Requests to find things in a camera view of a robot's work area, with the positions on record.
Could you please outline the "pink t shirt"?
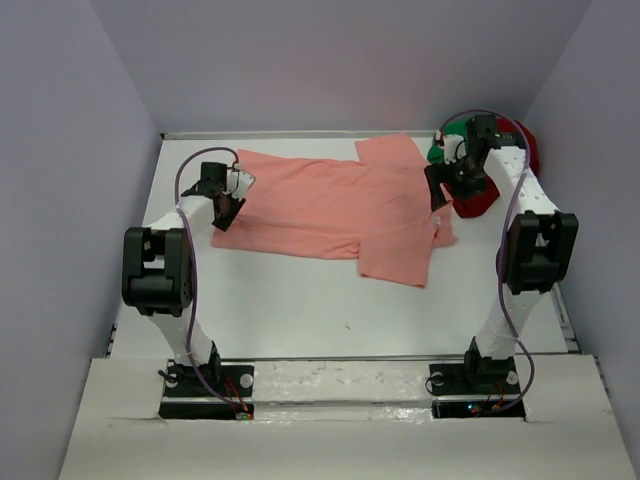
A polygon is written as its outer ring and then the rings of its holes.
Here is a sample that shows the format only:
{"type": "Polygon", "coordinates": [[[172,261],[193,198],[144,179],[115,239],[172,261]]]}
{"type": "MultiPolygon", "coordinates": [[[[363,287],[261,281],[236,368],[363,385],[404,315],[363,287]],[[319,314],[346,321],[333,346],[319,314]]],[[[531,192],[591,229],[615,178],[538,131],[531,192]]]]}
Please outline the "pink t shirt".
{"type": "Polygon", "coordinates": [[[456,243],[450,205],[434,210],[426,159],[406,134],[358,141],[355,161],[242,150],[255,178],[215,248],[358,262],[363,277],[423,288],[433,249],[456,243]]]}

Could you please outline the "red t shirt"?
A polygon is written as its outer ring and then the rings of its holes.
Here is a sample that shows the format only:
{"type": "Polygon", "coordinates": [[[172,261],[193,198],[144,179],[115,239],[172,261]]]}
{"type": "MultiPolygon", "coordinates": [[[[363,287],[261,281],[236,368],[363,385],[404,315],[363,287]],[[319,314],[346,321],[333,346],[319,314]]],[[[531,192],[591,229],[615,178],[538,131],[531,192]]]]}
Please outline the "red t shirt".
{"type": "MultiPolygon", "coordinates": [[[[452,123],[450,126],[447,126],[446,133],[462,135],[466,140],[467,135],[464,123],[464,121],[452,123]]],[[[541,165],[538,155],[538,145],[536,138],[523,123],[518,120],[516,120],[516,123],[525,133],[525,136],[531,148],[530,168],[532,169],[534,174],[539,175],[541,165]]],[[[517,132],[517,129],[511,123],[501,118],[497,119],[497,129],[500,132],[506,133],[517,132]]],[[[453,199],[453,208],[459,217],[477,218],[479,216],[482,216],[499,198],[500,194],[495,183],[491,179],[487,178],[485,179],[485,184],[486,190],[478,196],[467,200],[460,200],[455,198],[453,199]]]]}

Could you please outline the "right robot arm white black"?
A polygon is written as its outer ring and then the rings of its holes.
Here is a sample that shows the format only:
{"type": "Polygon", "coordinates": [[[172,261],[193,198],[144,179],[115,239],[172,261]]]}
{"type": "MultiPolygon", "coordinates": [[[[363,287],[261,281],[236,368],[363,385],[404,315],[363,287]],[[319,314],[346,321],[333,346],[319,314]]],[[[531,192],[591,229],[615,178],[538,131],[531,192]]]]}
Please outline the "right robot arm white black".
{"type": "Polygon", "coordinates": [[[497,296],[483,327],[460,363],[433,364],[425,382],[435,398],[510,395],[528,392],[519,383],[515,355],[526,353],[521,332],[542,296],[562,281],[579,229],[575,214],[556,206],[541,187],[530,163],[532,147],[524,129],[511,118],[512,131],[498,128],[501,114],[487,109],[461,112],[465,133],[457,138],[439,129],[434,146],[441,162],[424,173],[431,207],[471,200],[495,185],[506,203],[496,254],[497,296]]]}

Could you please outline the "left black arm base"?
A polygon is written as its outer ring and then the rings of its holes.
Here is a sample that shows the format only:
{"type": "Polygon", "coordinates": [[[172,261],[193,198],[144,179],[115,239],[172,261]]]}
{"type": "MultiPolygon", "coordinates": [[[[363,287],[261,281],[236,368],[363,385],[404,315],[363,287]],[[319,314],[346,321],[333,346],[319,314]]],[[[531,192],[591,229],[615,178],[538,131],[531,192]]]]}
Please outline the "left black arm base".
{"type": "Polygon", "coordinates": [[[167,420],[248,421],[254,418],[255,367],[222,363],[220,379],[202,365],[200,373],[169,361],[157,374],[163,380],[159,416],[167,420]]]}

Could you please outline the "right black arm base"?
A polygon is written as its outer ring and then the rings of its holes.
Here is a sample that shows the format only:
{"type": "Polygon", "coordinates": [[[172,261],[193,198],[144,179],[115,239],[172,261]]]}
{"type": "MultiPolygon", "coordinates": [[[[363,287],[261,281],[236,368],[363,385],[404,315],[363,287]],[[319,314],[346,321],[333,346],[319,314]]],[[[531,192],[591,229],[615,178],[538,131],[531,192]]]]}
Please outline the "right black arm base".
{"type": "Polygon", "coordinates": [[[425,389],[437,420],[526,418],[514,365],[505,372],[471,374],[462,363],[432,364],[425,389]]]}

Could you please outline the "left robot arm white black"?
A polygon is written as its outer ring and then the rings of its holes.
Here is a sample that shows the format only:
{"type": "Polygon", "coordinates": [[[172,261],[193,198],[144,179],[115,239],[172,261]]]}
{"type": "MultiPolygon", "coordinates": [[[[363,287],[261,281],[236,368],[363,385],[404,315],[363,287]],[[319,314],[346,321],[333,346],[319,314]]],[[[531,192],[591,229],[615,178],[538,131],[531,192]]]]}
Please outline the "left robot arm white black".
{"type": "Polygon", "coordinates": [[[173,352],[175,371],[165,378],[209,395],[221,383],[215,345],[196,319],[198,278],[194,235],[209,226],[225,232],[244,206],[255,177],[237,166],[204,162],[200,178],[178,192],[160,219],[126,230],[121,294],[125,305],[148,318],[173,352]]]}

